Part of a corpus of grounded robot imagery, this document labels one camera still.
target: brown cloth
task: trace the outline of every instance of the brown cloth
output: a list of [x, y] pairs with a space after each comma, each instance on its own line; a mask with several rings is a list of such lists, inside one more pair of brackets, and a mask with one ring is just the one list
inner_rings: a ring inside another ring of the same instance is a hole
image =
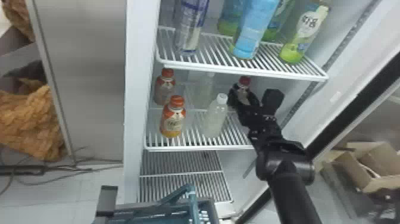
[[41, 160], [59, 160], [64, 141], [50, 88], [37, 80], [20, 81], [20, 92], [29, 95], [0, 91], [0, 144]]
[[4, 15], [21, 33], [35, 41], [35, 35], [29, 20], [29, 13], [26, 8], [25, 0], [2, 0]]

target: white bottle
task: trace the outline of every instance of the white bottle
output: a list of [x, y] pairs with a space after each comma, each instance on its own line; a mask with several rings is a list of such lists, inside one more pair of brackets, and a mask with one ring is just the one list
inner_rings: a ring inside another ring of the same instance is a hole
[[207, 138], [215, 138], [220, 135], [222, 125], [228, 114], [228, 96], [226, 94], [218, 94], [205, 115], [203, 124], [203, 134]]
[[196, 86], [193, 102], [196, 108], [207, 108], [210, 104], [211, 95], [213, 94], [214, 76], [215, 73], [207, 73], [199, 81], [199, 85]]

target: clear plastic bottle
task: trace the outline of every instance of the clear plastic bottle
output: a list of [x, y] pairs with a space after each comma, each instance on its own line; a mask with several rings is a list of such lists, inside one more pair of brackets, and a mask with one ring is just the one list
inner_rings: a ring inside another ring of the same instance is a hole
[[203, 134], [207, 138], [218, 137], [224, 125], [225, 118], [228, 114], [228, 96], [226, 94], [218, 94], [208, 107], [207, 114], [203, 124]]
[[199, 85], [196, 86], [193, 101], [196, 108], [207, 108], [210, 104], [214, 89], [214, 76], [215, 73], [207, 73], [207, 75], [200, 80]]
[[244, 105], [259, 105], [257, 97], [250, 91], [250, 77], [241, 76], [238, 83], [235, 83], [229, 90], [228, 105], [231, 108], [238, 107], [238, 101]]

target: shopping basket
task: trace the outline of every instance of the shopping basket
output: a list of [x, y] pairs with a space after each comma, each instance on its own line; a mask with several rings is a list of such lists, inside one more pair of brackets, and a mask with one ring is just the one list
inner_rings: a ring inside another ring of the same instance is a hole
[[[186, 194], [187, 198], [179, 199], [184, 194]], [[179, 189], [156, 203], [121, 205], [119, 208], [113, 210], [113, 212], [104, 212], [104, 209], [99, 211], [99, 206], [104, 207], [98, 204], [94, 224], [219, 223], [214, 200], [212, 198], [197, 199], [195, 187], [191, 184], [181, 186]]]

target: refrigerator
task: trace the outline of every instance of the refrigerator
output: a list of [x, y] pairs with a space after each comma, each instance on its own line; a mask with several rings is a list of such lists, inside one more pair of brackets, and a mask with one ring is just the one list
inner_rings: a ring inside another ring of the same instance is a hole
[[[400, 51], [396, 0], [331, 0], [296, 65], [277, 54], [308, 1], [296, 1], [282, 37], [263, 42], [249, 61], [230, 56], [232, 38], [217, 31], [223, 2], [210, 0], [199, 53], [188, 58], [171, 47], [174, 1], [27, 1], [70, 156], [87, 146], [98, 156], [123, 159], [125, 203], [156, 201], [189, 182], [199, 197], [215, 199], [220, 218], [244, 222], [271, 199], [255, 175], [248, 129], [234, 111], [220, 137], [202, 134], [206, 110], [192, 98], [208, 72], [215, 73], [216, 92], [227, 93], [242, 75], [251, 77], [250, 90], [260, 99], [268, 88], [282, 91], [276, 117], [283, 136], [315, 159], [400, 85], [393, 69]], [[162, 107], [152, 100], [162, 68], [174, 69], [176, 94], [186, 102], [183, 132], [173, 139], [160, 134]]]

